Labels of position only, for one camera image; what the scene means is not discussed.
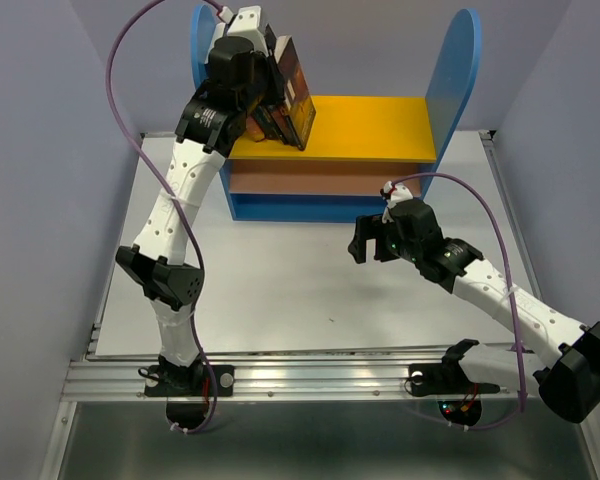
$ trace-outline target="gray wall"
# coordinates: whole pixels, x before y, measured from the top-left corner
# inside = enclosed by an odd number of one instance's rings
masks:
[[[37,478],[133,171],[68,0],[1,0],[0,480]]]
[[[600,0],[573,1],[496,140],[544,297],[600,321]]]
[[[100,58],[147,0],[71,0]],[[195,3],[168,0],[121,48],[115,76],[142,131],[173,131],[193,93],[189,24]],[[274,31],[292,34],[313,93],[423,96],[451,18],[476,7],[484,60],[463,128],[497,128],[569,0],[259,0]]]

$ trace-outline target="wooden board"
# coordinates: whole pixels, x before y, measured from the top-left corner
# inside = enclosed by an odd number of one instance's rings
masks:
[[[314,96],[307,148],[240,138],[231,159],[435,163],[424,98]]]
[[[234,160],[230,193],[378,195],[388,179],[418,172],[414,163]],[[420,195],[420,181],[409,182]]]

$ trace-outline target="tabletop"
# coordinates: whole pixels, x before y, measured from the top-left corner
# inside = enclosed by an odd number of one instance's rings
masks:
[[[172,137],[147,138],[143,149],[166,171],[172,145]],[[485,197],[507,244],[514,282],[530,291],[478,132],[456,132],[439,171],[461,177]],[[140,163],[121,244],[133,242],[158,191],[158,182]],[[425,200],[445,236],[468,241],[502,269],[495,235],[473,196],[448,180],[434,179]],[[424,280],[407,262],[356,265],[347,253],[351,224],[233,221],[219,178],[210,186],[193,229],[207,268],[196,320],[208,351],[368,349],[451,345],[464,338],[483,343],[513,339],[483,312]],[[187,262],[195,265],[191,246]],[[104,301],[97,355],[159,352],[153,310],[117,265]]]

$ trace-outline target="yellow surface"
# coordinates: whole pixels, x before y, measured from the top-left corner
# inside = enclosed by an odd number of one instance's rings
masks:
[[[313,96],[316,118],[304,151],[238,139],[231,158],[434,163],[424,98]]]

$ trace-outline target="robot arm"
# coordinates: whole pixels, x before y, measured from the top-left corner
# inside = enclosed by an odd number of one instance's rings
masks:
[[[152,379],[184,394],[199,383],[201,368],[191,313],[204,271],[185,263],[187,227],[175,202],[193,223],[204,195],[222,168],[247,118],[259,105],[284,99],[282,77],[273,58],[275,36],[260,7],[240,9],[224,33],[216,29],[205,80],[185,107],[166,180],[176,198],[161,189],[142,231],[116,262],[142,286],[156,313],[162,347]]]
[[[513,331],[504,276],[482,253],[460,239],[445,238],[431,207],[404,185],[387,184],[383,215],[359,217],[349,245],[357,263],[366,261],[366,242],[376,241],[375,260],[403,258],[427,280],[483,310]],[[600,322],[593,327],[558,313],[514,286],[520,336],[531,351],[523,356],[528,391],[556,414],[581,422],[600,402]],[[473,384],[481,392],[519,388],[515,352],[463,340],[440,363],[417,365],[414,396],[462,394]]]

